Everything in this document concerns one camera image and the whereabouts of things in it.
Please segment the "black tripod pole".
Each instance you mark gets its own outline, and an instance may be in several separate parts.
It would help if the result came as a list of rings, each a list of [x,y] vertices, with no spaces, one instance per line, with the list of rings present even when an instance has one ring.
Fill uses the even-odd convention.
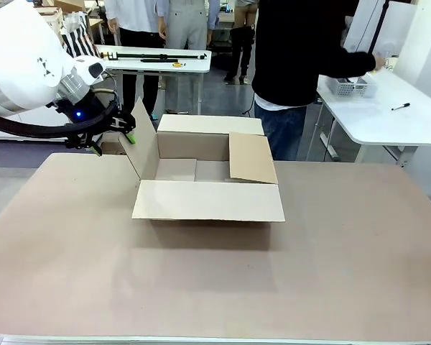
[[[177,63],[179,60],[204,60],[207,54],[202,55],[168,55],[168,54],[133,54],[133,53],[118,53],[118,52],[101,52],[101,58],[116,61],[120,59],[140,59],[144,63]]]

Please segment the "brown cardboard box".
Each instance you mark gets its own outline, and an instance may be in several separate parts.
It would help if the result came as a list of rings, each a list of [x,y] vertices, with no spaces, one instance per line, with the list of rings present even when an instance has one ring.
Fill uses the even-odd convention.
[[[131,217],[155,221],[285,220],[260,119],[165,114],[153,126],[144,104],[119,142],[139,187]]]

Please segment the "person in white shirt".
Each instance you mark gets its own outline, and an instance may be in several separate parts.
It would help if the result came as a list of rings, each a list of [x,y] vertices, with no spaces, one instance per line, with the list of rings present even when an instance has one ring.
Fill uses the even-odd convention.
[[[157,0],[104,0],[108,28],[119,32],[124,47],[163,48],[164,40],[158,33]],[[136,103],[136,75],[123,76],[125,110],[132,111]],[[142,83],[142,102],[151,119],[159,89],[159,76],[145,75]]]

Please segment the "white background table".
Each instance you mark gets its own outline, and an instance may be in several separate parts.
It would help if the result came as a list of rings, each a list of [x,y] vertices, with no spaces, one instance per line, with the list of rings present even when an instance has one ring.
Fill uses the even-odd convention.
[[[210,71],[211,52],[207,50],[173,50],[166,48],[148,47],[124,47],[115,45],[98,45],[101,52],[118,52],[133,54],[168,54],[168,55],[202,55],[207,54],[204,60],[179,60],[178,63],[185,63],[184,67],[175,68],[169,62],[165,63],[144,63],[140,59],[120,59],[116,61],[103,58],[106,69],[111,73],[120,75],[160,75],[178,78],[184,75],[190,76],[195,81],[195,91],[193,92],[193,109],[197,115],[201,114],[203,96],[203,77]]]

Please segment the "black light stand pole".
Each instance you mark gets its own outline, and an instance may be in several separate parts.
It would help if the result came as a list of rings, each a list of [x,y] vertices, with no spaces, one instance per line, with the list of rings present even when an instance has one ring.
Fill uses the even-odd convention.
[[[389,2],[390,2],[390,0],[384,0],[384,4],[383,4],[383,6],[381,8],[381,13],[380,13],[380,16],[379,16],[379,20],[378,20],[378,23],[376,25],[376,29],[374,31],[374,35],[372,37],[371,44],[369,45],[369,50],[368,50],[369,53],[373,53],[374,52],[374,48],[376,46],[376,42],[378,40],[378,37],[379,37],[380,31],[381,31],[382,25],[383,25],[384,20],[385,20],[386,13],[387,13],[388,8],[389,8]]]

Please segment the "white board panel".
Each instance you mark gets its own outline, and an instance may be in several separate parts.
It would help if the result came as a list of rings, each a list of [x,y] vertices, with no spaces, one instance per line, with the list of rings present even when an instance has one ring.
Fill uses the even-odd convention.
[[[368,52],[384,0],[359,0],[343,47],[349,52]],[[411,0],[390,0],[374,53],[398,56],[407,38],[417,6]]]

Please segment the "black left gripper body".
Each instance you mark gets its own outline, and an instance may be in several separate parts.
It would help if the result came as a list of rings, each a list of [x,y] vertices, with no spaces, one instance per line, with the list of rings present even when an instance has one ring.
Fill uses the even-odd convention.
[[[113,116],[113,101],[105,106],[93,91],[89,91],[79,102],[68,99],[54,102],[56,111],[66,115],[70,123],[82,124],[84,134],[94,137],[107,132]]]

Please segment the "person in black trousers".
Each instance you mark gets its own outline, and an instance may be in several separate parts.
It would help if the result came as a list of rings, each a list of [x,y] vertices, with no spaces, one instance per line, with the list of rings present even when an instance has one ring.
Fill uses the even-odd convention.
[[[251,51],[254,44],[256,13],[259,0],[236,0],[234,26],[231,30],[232,56],[228,72],[224,78],[227,84],[233,83],[240,72],[240,85],[246,84]]]

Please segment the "black white striped bag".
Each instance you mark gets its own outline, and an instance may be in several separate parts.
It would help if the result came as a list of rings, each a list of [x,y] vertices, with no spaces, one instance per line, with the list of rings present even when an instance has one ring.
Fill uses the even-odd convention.
[[[62,21],[60,35],[65,51],[76,58],[90,55],[99,58],[99,51],[90,35],[87,16],[84,12],[67,13]]]

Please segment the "person's left forearm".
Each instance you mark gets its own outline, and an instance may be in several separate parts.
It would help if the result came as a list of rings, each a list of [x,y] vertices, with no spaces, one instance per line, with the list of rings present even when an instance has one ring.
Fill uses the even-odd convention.
[[[340,49],[338,54],[332,55],[322,67],[321,74],[332,78],[359,77],[375,70],[377,57],[367,52],[347,52]]]

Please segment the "person in black sweater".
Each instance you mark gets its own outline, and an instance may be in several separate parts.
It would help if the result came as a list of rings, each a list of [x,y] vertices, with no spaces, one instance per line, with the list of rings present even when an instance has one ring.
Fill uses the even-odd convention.
[[[254,116],[274,160],[294,161],[321,70],[338,54],[345,0],[259,0]]]

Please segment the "person in grey overalls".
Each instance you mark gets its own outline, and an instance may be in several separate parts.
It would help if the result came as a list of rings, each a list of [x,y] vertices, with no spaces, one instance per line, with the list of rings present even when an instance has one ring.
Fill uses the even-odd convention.
[[[204,50],[218,21],[220,0],[157,0],[159,35],[167,49]]]

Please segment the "grey plastic basket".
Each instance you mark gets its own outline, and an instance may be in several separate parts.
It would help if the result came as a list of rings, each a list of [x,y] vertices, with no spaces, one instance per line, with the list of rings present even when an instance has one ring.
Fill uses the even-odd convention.
[[[325,84],[330,92],[340,98],[373,98],[378,86],[369,75],[355,78],[330,78]]]

